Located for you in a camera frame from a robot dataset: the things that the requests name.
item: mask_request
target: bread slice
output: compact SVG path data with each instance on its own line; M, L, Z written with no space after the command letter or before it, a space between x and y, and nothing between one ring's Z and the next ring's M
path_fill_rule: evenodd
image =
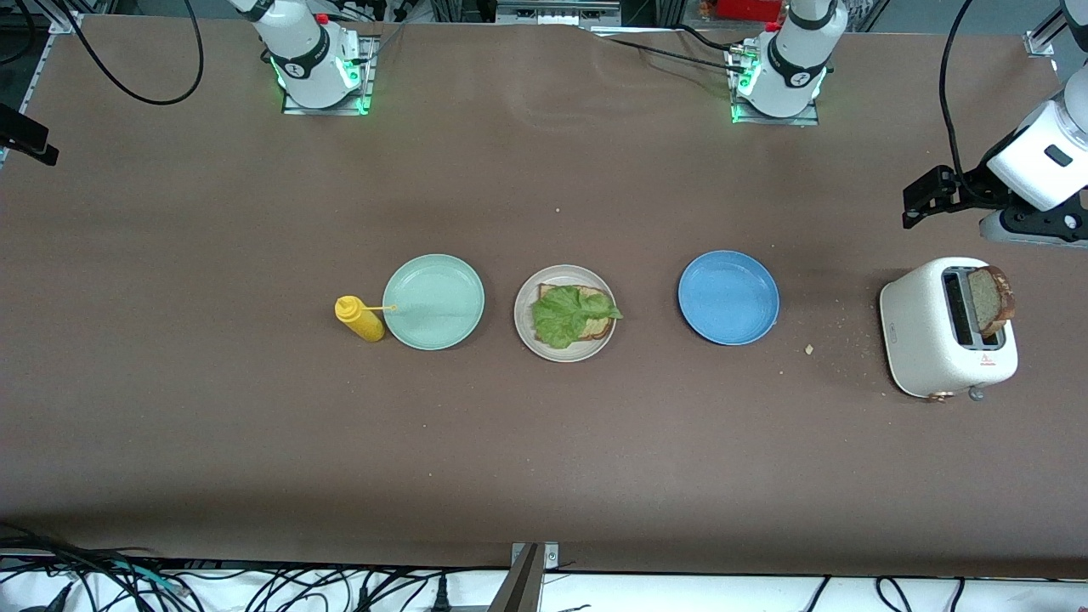
M986 266L967 274L975 318L982 338L990 338L1016 314L1016 301L1009 279L1000 268Z
M552 291L553 289L555 289L557 286L559 286L559 285L554 285L554 284L537 285L537 287L536 287L536 298L540 299L541 297L544 297L544 295L546 295L547 292ZM596 294L596 293L599 293L599 294L603 294L603 295L607 295L605 292L601 291L599 289L595 289L595 287L592 287L592 286L585 286L585 285L581 285L581 284L580 285L574 285L574 286L578 287L578 291L580 291L582 293L582 295L593 295L593 294ZM590 319L589 321L585 321L585 328L582 329L582 334L580 336L578 336L578 339L579 340L601 340L602 338L604 338L605 335L608 334L608 330L611 329L614 320L615 319L611 319L611 318L605 318L605 319Z

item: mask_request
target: blue plate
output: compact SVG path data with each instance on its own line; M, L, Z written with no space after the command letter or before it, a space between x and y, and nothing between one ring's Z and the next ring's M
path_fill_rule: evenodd
M718 344L755 342L778 318L778 286L762 264L735 250L712 250L680 277L680 311Z

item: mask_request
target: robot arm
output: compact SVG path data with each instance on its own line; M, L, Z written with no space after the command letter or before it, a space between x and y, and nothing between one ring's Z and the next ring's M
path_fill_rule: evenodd
M359 58L355 32L319 23L306 0L228 1L257 28L280 85L299 106L327 108L360 87L358 71L348 69Z
M794 0L778 32L755 39L762 61L738 95L759 112L793 117L805 109L827 74L831 50L846 29L848 13L841 0Z
M1062 10L1088 51L1088 0L1063 0ZM938 212L981 208L996 210L980 223L989 240L1088 247L1080 206L1088 188L1088 65L962 179L938 166L903 189L903 228Z

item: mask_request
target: sandwich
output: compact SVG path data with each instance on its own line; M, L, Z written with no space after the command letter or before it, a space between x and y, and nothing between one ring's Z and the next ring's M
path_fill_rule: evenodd
M533 303L536 339L553 348L566 348L579 341L601 340L616 319L623 318L611 298L599 289L585 285L537 286Z

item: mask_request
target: yellow squeeze bottle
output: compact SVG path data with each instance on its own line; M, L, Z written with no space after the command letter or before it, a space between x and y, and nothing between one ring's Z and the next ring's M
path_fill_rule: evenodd
M358 297L345 295L336 301L336 318L367 342L378 342L385 335L385 326L366 307Z

